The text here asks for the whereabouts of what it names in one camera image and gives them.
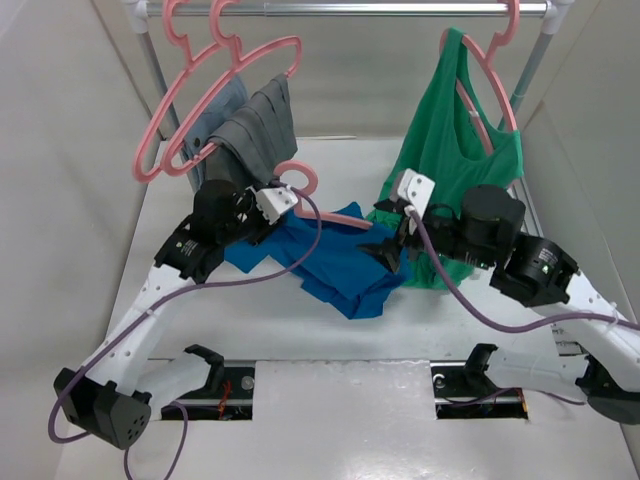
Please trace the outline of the blue t shirt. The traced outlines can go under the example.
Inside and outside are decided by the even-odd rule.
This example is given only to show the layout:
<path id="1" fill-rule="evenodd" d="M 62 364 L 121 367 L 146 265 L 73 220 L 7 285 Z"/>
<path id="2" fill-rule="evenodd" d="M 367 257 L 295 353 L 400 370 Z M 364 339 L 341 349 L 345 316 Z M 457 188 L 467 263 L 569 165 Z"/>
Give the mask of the blue t shirt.
<path id="1" fill-rule="evenodd" d="M 329 303 L 348 319 L 369 319 L 383 314 L 391 292 L 412 277 L 405 253 L 399 270 L 387 270 L 372 256 L 358 249 L 361 244 L 379 244 L 393 231 L 375 224 L 368 230 L 324 222 L 318 229 L 313 219 L 290 212 L 284 225 L 257 246 L 247 242 L 225 249 L 225 260 L 249 273 L 262 260 L 272 258 L 288 267 L 305 254 L 316 234 L 321 238 L 311 255 L 292 273 L 302 279 L 301 288 L 316 299 Z"/>

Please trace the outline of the green tank top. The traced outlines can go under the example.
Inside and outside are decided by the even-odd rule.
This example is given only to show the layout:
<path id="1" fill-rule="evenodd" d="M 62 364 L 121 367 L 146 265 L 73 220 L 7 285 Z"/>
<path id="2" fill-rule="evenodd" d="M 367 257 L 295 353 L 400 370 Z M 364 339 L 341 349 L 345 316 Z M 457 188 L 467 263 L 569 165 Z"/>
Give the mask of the green tank top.
<path id="1" fill-rule="evenodd" d="M 458 217 L 467 190 L 482 184 L 508 188 L 523 174 L 520 132 L 500 131 L 490 124 L 471 82 L 465 33 L 451 27 L 430 84 L 420 100 L 397 160 L 382 184 L 378 199 L 389 198 L 393 182 L 409 168 L 435 182 L 430 201 L 452 209 L 437 212 Z M 493 146 L 488 154 L 456 91 L 460 84 L 484 123 Z"/>

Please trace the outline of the pink hanger with green shirt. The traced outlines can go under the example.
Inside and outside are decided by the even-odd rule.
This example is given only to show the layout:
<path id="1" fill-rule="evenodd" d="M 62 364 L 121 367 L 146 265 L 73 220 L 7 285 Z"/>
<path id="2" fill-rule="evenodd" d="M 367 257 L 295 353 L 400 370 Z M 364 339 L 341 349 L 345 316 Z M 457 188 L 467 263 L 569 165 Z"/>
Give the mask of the pink hanger with green shirt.
<path id="1" fill-rule="evenodd" d="M 463 34 L 461 44 L 480 67 L 482 73 L 491 87 L 491 90 L 498 101 L 500 112 L 503 115 L 507 131 L 513 133 L 518 130 L 514 108 L 506 94 L 502 80 L 494 66 L 494 59 L 499 49 L 506 47 L 515 37 L 520 25 L 520 1 L 499 1 L 506 7 L 508 24 L 502 31 L 496 31 L 486 50 L 483 50 L 478 43 L 468 34 Z M 459 77 L 455 77 L 454 82 L 454 103 L 459 102 L 466 113 L 466 120 L 472 127 L 475 137 L 479 140 L 484 153 L 491 156 L 494 153 L 494 144 L 484 121 L 481 108 L 474 100 L 474 96 L 469 93 Z"/>

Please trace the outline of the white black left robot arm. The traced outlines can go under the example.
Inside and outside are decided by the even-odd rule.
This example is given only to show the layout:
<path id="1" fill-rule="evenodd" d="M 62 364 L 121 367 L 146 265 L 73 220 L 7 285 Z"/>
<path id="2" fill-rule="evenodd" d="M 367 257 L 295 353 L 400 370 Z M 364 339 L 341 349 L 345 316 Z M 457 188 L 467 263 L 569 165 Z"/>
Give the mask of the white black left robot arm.
<path id="1" fill-rule="evenodd" d="M 63 414 L 83 435 L 126 450 L 182 395 L 216 394 L 224 359 L 208 348 L 191 345 L 152 371 L 146 371 L 146 362 L 182 301 L 205 287 L 223 263 L 226 248 L 266 239 L 297 203 L 294 191 L 278 182 L 244 190 L 222 180 L 205 182 L 191 213 L 162 244 L 132 305 L 102 345 L 77 370 L 64 368 L 56 376 L 50 438 L 63 440 L 54 430 Z"/>

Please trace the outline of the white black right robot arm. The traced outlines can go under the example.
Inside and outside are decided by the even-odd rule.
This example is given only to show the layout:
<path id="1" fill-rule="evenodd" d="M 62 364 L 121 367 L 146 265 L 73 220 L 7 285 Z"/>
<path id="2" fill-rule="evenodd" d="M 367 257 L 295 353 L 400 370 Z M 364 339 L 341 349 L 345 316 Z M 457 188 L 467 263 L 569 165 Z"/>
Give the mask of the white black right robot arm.
<path id="1" fill-rule="evenodd" d="M 479 343 L 462 369 L 473 393 L 509 387 L 537 390 L 584 402 L 620 424 L 639 422 L 639 327 L 625 319 L 593 287 L 577 262 L 556 243 L 521 232 L 525 206 L 502 188 L 480 185 L 463 196 L 459 214 L 441 216 L 440 206 L 419 206 L 411 192 L 395 193 L 379 207 L 398 213 L 393 237 L 359 250 L 396 272 L 401 253 L 424 252 L 449 291 L 484 325 L 525 333 L 562 324 L 585 350 L 571 359 L 520 354 Z M 445 272 L 440 258 L 492 272 L 489 284 L 538 314 L 525 325 L 501 325 L 482 314 Z"/>

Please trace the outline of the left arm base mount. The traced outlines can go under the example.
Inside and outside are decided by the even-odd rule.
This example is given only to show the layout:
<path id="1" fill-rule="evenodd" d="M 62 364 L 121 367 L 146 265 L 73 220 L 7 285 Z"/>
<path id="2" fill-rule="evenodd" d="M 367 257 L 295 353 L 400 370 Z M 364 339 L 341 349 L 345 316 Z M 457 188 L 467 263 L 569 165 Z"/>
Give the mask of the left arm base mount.
<path id="1" fill-rule="evenodd" d="M 190 421 L 249 421 L 253 417 L 256 363 L 230 361 L 215 391 L 202 388 L 180 397 Z"/>

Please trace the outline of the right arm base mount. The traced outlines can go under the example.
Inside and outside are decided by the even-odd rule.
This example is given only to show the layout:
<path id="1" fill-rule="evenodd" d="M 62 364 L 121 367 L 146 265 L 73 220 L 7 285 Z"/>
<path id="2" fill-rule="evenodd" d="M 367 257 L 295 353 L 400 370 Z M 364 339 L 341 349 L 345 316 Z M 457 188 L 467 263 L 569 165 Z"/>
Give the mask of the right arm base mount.
<path id="1" fill-rule="evenodd" d="M 438 420 L 528 419 L 521 390 L 500 389 L 486 379 L 472 379 L 463 361 L 436 361 L 430 367 Z"/>

